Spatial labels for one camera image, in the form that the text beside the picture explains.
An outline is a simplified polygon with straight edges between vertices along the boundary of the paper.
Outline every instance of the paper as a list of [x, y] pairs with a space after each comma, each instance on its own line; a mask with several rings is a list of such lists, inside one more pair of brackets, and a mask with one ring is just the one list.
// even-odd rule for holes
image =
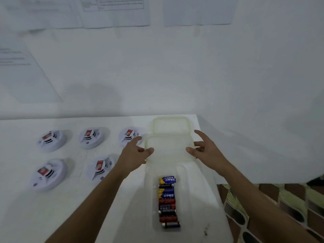
[[74, 0], [0, 0], [15, 31], [83, 27]]
[[164, 26], [230, 24], [237, 0], [163, 0]]
[[0, 84], [21, 103], [62, 101], [24, 44], [2, 30]]
[[84, 28], [150, 25], [148, 0], [75, 0]]

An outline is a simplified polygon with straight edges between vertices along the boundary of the white smoke detector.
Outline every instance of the white smoke detector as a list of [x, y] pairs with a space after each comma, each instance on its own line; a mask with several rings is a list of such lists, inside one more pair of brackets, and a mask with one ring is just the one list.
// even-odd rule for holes
[[61, 130], [51, 130], [38, 139], [37, 145], [46, 153], [55, 151], [66, 143], [67, 137]]
[[79, 142], [84, 149], [90, 149], [103, 142], [105, 135], [100, 128], [87, 128], [79, 135]]
[[37, 191], [55, 188], [65, 178], [67, 165], [62, 159], [51, 159], [39, 167], [30, 180], [30, 187]]
[[[138, 129], [135, 127], [128, 127], [124, 128], [119, 132], [118, 135], [118, 142], [122, 147], [126, 147], [126, 144], [130, 142], [132, 139], [134, 139], [136, 136], [139, 136], [140, 133], [138, 132]], [[139, 145], [142, 142], [142, 140], [139, 140], [137, 142], [137, 145]]]
[[98, 157], [87, 167], [86, 175], [94, 183], [99, 183], [108, 175], [115, 163], [115, 160], [109, 155]]

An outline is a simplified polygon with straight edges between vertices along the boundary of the person's left hand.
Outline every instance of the person's left hand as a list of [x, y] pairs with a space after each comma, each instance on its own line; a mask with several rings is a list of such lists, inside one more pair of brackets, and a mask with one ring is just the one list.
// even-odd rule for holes
[[119, 156], [114, 168], [121, 172], [123, 178], [126, 178], [129, 173], [136, 170], [141, 164], [146, 164], [145, 159], [154, 152], [154, 148], [152, 147], [146, 150], [142, 147], [138, 147], [136, 144], [141, 139], [141, 136], [137, 136], [128, 142]]

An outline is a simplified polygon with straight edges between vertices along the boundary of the plastic lid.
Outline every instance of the plastic lid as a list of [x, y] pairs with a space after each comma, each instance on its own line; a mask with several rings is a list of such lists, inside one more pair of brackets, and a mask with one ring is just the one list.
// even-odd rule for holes
[[147, 159], [147, 164], [192, 161], [194, 157], [186, 152], [188, 146], [194, 147], [188, 118], [156, 118], [153, 120], [153, 134], [145, 141], [145, 148], [154, 148], [154, 153]]

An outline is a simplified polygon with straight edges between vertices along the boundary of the hand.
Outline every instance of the hand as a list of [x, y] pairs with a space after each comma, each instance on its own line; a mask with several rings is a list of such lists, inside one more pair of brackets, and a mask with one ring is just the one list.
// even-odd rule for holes
[[136, 170], [141, 164], [146, 164], [145, 159], [154, 152], [154, 148], [152, 147], [146, 150], [142, 147], [138, 147], [136, 144], [141, 139], [141, 136], [137, 136], [128, 142], [119, 156], [115, 169], [121, 172], [123, 178], [126, 178], [129, 173]]
[[215, 170], [219, 175], [224, 176], [225, 170], [231, 166], [231, 163], [205, 133], [200, 130], [195, 130], [195, 133], [203, 139], [203, 142], [194, 142], [196, 149], [187, 147], [186, 151], [200, 159], [202, 163]]

